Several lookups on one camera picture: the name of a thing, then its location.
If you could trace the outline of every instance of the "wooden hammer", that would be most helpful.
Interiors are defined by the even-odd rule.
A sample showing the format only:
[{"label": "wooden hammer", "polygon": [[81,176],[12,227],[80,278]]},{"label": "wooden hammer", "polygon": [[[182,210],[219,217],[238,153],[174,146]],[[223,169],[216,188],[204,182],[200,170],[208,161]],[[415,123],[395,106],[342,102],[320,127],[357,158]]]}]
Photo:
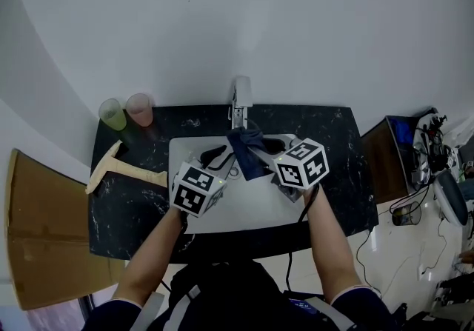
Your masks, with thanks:
[{"label": "wooden hammer", "polygon": [[134,167],[123,161],[117,160],[115,155],[120,148],[121,141],[117,141],[101,158],[94,172],[90,176],[89,184],[86,186],[86,194],[91,194],[100,181],[103,179],[105,173],[115,172],[129,177],[134,177],[142,181],[150,182],[162,187],[168,187],[167,172],[155,173],[142,168]]}]

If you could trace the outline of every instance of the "person's hand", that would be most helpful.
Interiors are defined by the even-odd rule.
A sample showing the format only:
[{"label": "person's hand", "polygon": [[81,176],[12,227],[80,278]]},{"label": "person's hand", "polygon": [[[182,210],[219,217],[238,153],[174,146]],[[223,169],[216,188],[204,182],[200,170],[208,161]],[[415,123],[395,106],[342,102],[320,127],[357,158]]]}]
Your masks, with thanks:
[{"label": "person's hand", "polygon": [[171,216],[171,217],[176,217],[176,218],[181,218],[181,210],[179,208],[177,208],[176,206],[170,206],[170,208],[168,209],[167,213],[166,213],[168,216]]},{"label": "person's hand", "polygon": [[474,266],[474,251],[464,251],[459,255],[463,264],[472,264]]},{"label": "person's hand", "polygon": [[[314,186],[310,187],[309,189],[307,189],[303,192],[304,206],[307,206],[309,204],[310,199],[311,199],[311,194],[313,193],[313,189],[314,189]],[[318,198],[319,194],[322,191],[323,191],[323,187],[320,185],[318,195],[316,196],[316,198]]]}]

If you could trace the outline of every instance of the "person's forearm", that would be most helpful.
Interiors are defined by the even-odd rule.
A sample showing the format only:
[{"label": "person's forearm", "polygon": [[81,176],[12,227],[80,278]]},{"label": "person's forearm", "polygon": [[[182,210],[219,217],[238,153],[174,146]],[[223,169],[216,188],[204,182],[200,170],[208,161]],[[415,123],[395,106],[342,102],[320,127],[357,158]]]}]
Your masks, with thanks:
[{"label": "person's forearm", "polygon": [[113,297],[143,305],[161,283],[180,232],[180,211],[171,207],[130,260]]},{"label": "person's forearm", "polygon": [[361,283],[354,267],[353,254],[321,187],[307,213],[313,258],[323,287],[331,302],[342,290]]}]

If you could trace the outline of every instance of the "glass cup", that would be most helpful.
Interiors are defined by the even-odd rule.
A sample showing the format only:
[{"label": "glass cup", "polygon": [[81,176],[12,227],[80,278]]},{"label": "glass cup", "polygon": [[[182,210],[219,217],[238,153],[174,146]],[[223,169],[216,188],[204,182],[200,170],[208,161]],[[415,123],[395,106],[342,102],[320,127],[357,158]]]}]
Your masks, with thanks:
[{"label": "glass cup", "polygon": [[108,99],[99,108],[99,116],[102,121],[115,131],[122,131],[127,125],[127,119],[119,101]]},{"label": "glass cup", "polygon": [[150,99],[145,94],[135,94],[128,98],[125,109],[128,115],[142,127],[148,127],[153,122]]}]

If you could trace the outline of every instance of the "shirt sleeve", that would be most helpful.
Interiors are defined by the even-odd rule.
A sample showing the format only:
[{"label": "shirt sleeve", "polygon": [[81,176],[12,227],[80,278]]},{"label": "shirt sleeve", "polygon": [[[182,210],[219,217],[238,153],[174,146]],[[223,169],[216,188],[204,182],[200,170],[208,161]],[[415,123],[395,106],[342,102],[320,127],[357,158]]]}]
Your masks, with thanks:
[{"label": "shirt sleeve", "polygon": [[141,308],[137,304],[113,299],[92,311],[82,331],[129,331],[140,312]]},{"label": "shirt sleeve", "polygon": [[337,295],[332,306],[368,330],[399,330],[384,302],[369,287],[352,287]]}]

